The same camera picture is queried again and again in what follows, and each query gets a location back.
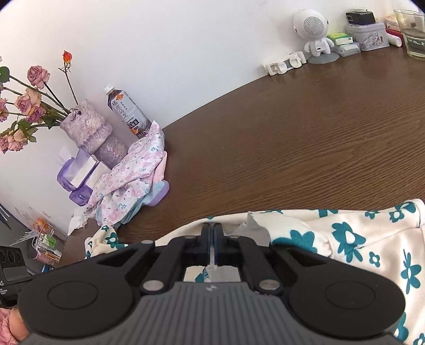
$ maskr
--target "bottle label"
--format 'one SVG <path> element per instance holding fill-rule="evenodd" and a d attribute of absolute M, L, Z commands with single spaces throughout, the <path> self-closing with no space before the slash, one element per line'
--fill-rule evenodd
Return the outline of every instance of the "bottle label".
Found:
<path fill-rule="evenodd" d="M 121 91 L 110 103 L 112 111 L 121 117 L 130 130 L 139 138 L 149 132 L 151 122 L 143 111 L 133 102 L 127 92 Z"/>

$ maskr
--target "speaker grille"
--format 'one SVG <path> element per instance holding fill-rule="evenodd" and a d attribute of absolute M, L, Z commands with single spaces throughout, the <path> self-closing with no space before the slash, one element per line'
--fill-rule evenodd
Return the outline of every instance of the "speaker grille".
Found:
<path fill-rule="evenodd" d="M 309 35 L 319 36 L 323 34 L 325 26 L 319 18 L 310 16 L 304 21 L 304 30 L 306 30 L 306 33 Z"/>

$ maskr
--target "glass cup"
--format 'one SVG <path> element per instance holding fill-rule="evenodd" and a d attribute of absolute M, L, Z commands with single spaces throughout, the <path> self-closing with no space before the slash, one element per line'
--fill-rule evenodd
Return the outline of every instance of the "glass cup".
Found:
<path fill-rule="evenodd" d="M 425 14 L 410 10 L 394 10 L 407 54 L 425 60 Z"/>

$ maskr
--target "plastic tea bottle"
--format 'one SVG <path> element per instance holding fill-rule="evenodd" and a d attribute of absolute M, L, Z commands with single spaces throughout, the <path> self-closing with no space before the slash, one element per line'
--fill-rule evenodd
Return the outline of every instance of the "plastic tea bottle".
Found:
<path fill-rule="evenodd" d="M 145 137 L 152 123 L 133 102 L 128 93 L 123 90 L 116 90 L 111 84 L 105 87 L 104 91 L 108 96 L 109 108 L 127 124 L 139 139 Z"/>

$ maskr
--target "bouquet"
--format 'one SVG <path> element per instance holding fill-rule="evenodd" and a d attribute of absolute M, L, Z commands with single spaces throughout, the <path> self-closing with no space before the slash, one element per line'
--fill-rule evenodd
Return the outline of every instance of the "bouquet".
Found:
<path fill-rule="evenodd" d="M 74 91 L 69 81 L 68 72 L 71 68 L 72 55 L 67 51 L 63 53 L 63 68 L 59 68 L 65 75 L 68 85 L 76 104 L 78 104 Z M 7 151 L 20 151 L 28 142 L 37 142 L 34 134 L 41 127 L 51 129 L 57 127 L 74 109 L 67 109 L 63 103 L 56 97 L 49 88 L 48 82 L 50 73 L 41 66 L 32 66 L 27 73 L 28 85 L 10 74 L 6 66 L 0 67 L 0 122 L 8 119 L 10 115 L 16 116 L 16 120 L 11 127 L 0 133 L 0 150 L 3 153 Z M 20 93 L 8 88 L 5 83 L 13 79 L 25 86 L 25 92 Z M 14 102 L 9 102 L 6 98 L 1 98 L 3 91 L 9 91 L 17 95 Z M 49 98 L 50 104 L 46 103 L 45 98 Z M 10 111 L 10 106 L 17 110 Z"/>

